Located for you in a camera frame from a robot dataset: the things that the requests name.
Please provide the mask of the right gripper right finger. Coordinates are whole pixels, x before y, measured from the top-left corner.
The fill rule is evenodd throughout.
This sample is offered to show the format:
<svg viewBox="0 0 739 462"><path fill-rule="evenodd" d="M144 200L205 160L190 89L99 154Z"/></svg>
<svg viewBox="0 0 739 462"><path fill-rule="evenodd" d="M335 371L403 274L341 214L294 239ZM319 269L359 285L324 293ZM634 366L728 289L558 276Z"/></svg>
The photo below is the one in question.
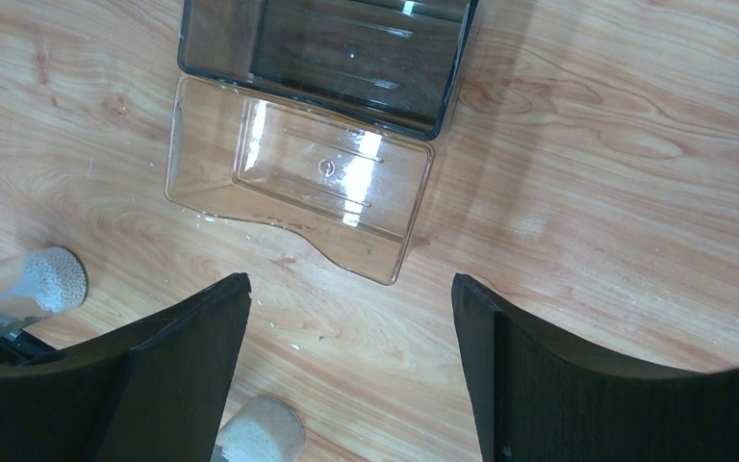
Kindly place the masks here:
<svg viewBox="0 0 739 462"><path fill-rule="evenodd" d="M702 373L597 345L467 274L452 281L486 461L739 461L739 367Z"/></svg>

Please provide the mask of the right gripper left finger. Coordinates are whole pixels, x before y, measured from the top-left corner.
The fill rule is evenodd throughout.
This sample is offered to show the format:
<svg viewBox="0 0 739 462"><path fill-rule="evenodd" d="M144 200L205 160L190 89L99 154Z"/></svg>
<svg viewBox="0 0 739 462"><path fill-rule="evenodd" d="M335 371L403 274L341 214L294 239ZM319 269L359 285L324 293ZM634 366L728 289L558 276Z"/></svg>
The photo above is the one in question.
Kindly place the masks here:
<svg viewBox="0 0 739 462"><path fill-rule="evenodd" d="M233 273L80 344L0 339L0 461L208 461L251 306Z"/></svg>

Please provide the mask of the clear plastic organizer bin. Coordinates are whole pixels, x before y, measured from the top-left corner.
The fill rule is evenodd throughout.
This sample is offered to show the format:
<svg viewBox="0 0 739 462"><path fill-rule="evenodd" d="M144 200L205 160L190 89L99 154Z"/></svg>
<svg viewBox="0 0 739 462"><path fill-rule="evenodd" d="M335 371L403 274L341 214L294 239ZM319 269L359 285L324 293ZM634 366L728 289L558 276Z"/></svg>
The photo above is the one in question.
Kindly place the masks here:
<svg viewBox="0 0 739 462"><path fill-rule="evenodd" d="M395 283L477 1L188 1L166 198Z"/></svg>

